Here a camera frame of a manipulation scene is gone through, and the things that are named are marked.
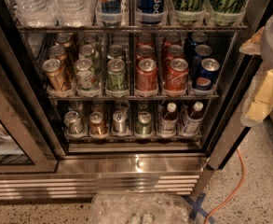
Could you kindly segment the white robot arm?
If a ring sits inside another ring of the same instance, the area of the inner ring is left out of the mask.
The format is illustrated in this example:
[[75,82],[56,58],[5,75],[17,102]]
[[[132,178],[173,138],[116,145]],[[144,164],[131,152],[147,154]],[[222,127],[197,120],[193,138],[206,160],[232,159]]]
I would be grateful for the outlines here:
[[241,111],[240,122],[246,127],[261,123],[273,110],[273,15],[266,25],[241,45],[239,51],[260,55],[263,71],[253,77]]

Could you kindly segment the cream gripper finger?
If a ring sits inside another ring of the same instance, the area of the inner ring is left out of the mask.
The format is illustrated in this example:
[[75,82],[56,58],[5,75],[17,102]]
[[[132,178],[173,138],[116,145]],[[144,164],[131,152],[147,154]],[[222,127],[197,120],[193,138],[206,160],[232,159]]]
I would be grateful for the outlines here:
[[261,63],[247,91],[240,122],[246,127],[262,123],[273,110],[273,64]]
[[260,28],[250,39],[244,42],[240,46],[239,51],[247,55],[260,55],[260,43],[263,32],[264,27]]

